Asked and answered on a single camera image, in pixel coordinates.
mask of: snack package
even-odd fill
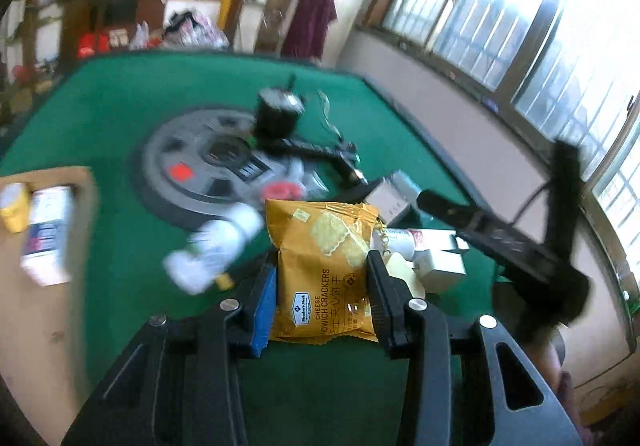
[[[271,339],[319,345],[346,335],[376,341],[365,261],[377,209],[269,200],[266,219],[279,250]]]

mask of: white bottle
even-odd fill
[[[264,226],[260,213],[247,204],[230,204],[222,217],[204,223],[185,249],[164,259],[175,285],[192,296],[206,291]]]

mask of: red square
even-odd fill
[[[178,162],[173,166],[169,166],[167,170],[175,181],[184,182],[193,178],[193,170],[184,162]]]

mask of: plastic bag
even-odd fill
[[[146,21],[136,24],[136,34],[129,44],[129,50],[143,50],[149,42],[149,25]]]
[[[278,308],[271,339],[324,344],[347,335],[376,341],[366,257],[378,211],[367,204],[267,201],[278,248]]]
[[[229,46],[229,40],[203,13],[187,10],[171,17],[162,45],[166,48],[209,47],[222,50]]]

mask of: screw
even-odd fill
[[[495,329],[498,326],[498,321],[489,314],[485,314],[479,318],[480,324],[485,329]]]
[[[409,300],[409,307],[414,311],[424,311],[429,305],[422,298],[411,298]]]
[[[149,325],[152,327],[162,327],[166,323],[166,314],[154,314],[149,318]]]
[[[226,300],[220,302],[220,308],[225,312],[234,311],[239,306],[240,304],[238,303],[238,300],[234,300],[233,298],[227,298]]]

